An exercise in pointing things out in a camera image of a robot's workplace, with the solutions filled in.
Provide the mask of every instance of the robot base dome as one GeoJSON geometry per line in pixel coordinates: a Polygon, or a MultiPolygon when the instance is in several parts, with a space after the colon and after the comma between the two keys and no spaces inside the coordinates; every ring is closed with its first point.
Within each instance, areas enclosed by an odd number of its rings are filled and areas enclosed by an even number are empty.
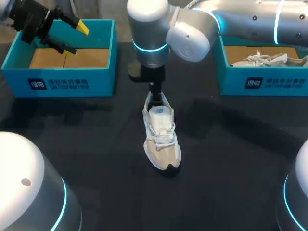
{"type": "Polygon", "coordinates": [[[0,184],[0,231],[81,230],[75,195],[28,139],[0,132],[0,184]]]}
{"type": "Polygon", "coordinates": [[[281,231],[308,231],[308,141],[296,158],[295,167],[286,177],[276,206],[281,231]]]}

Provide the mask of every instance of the teal cardboard box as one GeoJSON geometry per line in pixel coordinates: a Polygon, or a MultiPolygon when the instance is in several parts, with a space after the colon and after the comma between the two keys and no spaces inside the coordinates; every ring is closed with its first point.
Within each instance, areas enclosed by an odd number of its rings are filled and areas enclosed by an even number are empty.
{"type": "MultiPolygon", "coordinates": [[[[308,96],[308,67],[231,67],[232,63],[228,63],[225,46],[279,49],[287,47],[239,38],[219,37],[213,45],[213,56],[221,95],[308,96]]],[[[293,49],[298,58],[308,55],[308,52],[293,49]]]]}
{"type": "Polygon", "coordinates": [[[29,69],[36,48],[17,33],[1,71],[15,97],[110,97],[116,71],[117,39],[114,20],[83,20],[89,29],[86,36],[70,25],[55,20],[50,36],[76,49],[109,49],[106,68],[29,69]]]}

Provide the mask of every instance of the white sneaker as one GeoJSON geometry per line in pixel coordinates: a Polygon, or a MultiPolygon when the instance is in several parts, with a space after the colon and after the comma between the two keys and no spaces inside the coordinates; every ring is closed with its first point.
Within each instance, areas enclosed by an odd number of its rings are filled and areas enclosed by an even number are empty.
{"type": "Polygon", "coordinates": [[[181,150],[175,134],[174,111],[161,93],[163,106],[152,107],[148,111],[152,94],[149,92],[143,109],[146,130],[144,150],[155,168],[161,171],[177,170],[181,162],[181,150]]]}
{"type": "Polygon", "coordinates": [[[277,61],[272,62],[271,66],[283,66],[283,67],[308,67],[308,56],[303,59],[288,58],[286,62],[277,61]]]}
{"type": "Polygon", "coordinates": [[[248,56],[242,61],[232,64],[232,66],[237,67],[261,67],[261,66],[272,66],[272,63],[285,63],[288,59],[287,54],[277,54],[272,57],[269,55],[260,55],[260,52],[257,51],[256,55],[248,56]]]}

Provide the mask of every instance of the black table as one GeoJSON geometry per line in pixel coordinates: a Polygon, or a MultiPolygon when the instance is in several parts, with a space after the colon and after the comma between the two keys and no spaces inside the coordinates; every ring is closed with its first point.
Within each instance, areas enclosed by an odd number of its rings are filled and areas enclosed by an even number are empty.
{"type": "MultiPolygon", "coordinates": [[[[0,46],[2,55],[8,45],[0,46]]],[[[75,191],[85,231],[273,231],[275,203],[308,137],[308,98],[220,97],[212,55],[175,55],[163,92],[182,167],[164,178],[143,150],[147,84],[129,80],[119,44],[113,98],[15,99],[0,79],[0,130],[21,134],[75,191]]]]}

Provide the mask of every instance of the blue led light ring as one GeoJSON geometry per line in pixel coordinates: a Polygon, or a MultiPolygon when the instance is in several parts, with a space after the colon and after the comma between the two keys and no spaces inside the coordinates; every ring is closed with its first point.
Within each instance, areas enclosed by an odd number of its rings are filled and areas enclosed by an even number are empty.
{"type": "Polygon", "coordinates": [[[52,229],[50,231],[54,231],[57,228],[57,226],[59,225],[59,223],[60,223],[60,221],[62,219],[63,213],[65,211],[65,207],[66,207],[67,192],[66,192],[66,186],[65,186],[64,180],[62,179],[62,181],[63,181],[63,185],[64,185],[64,202],[63,202],[63,207],[62,207],[61,213],[59,215],[59,218],[57,219],[56,223],[54,224],[54,226],[52,227],[52,229]]]}
{"type": "Polygon", "coordinates": [[[276,11],[276,18],[275,18],[275,26],[274,26],[274,42],[276,45],[278,45],[277,40],[277,33],[278,33],[278,23],[279,23],[279,16],[283,7],[284,0],[281,0],[276,11]]]}
{"type": "Polygon", "coordinates": [[[287,203],[287,199],[286,199],[286,196],[285,196],[285,185],[286,185],[286,183],[287,183],[288,176],[287,176],[287,178],[285,179],[284,186],[283,186],[284,202],[285,202],[285,205],[286,205],[286,207],[287,207],[287,209],[288,209],[288,212],[289,212],[290,216],[292,217],[292,219],[294,220],[294,222],[300,227],[300,229],[301,229],[302,231],[306,231],[306,230],[298,223],[298,221],[295,219],[295,217],[293,216],[293,214],[292,214],[292,212],[291,212],[291,210],[290,210],[290,208],[289,208],[289,206],[288,206],[288,203],[287,203]]]}
{"type": "Polygon", "coordinates": [[[216,21],[216,23],[218,25],[218,34],[220,33],[220,22],[217,19],[217,17],[215,15],[213,15],[213,13],[211,11],[206,11],[206,10],[203,10],[201,8],[192,8],[192,10],[202,11],[202,12],[205,12],[205,13],[209,14],[210,16],[212,16],[212,18],[214,18],[214,20],[216,21]]]}
{"type": "Polygon", "coordinates": [[[154,50],[146,50],[146,49],[143,49],[143,48],[141,48],[141,47],[138,47],[137,44],[134,42],[134,40],[133,40],[133,43],[134,43],[135,47],[136,47],[138,50],[144,51],[144,52],[156,52],[156,51],[160,51],[160,50],[162,50],[163,48],[165,48],[165,47],[167,46],[167,44],[165,44],[164,46],[162,46],[162,47],[160,47],[160,48],[157,48],[157,49],[154,49],[154,50]]]}

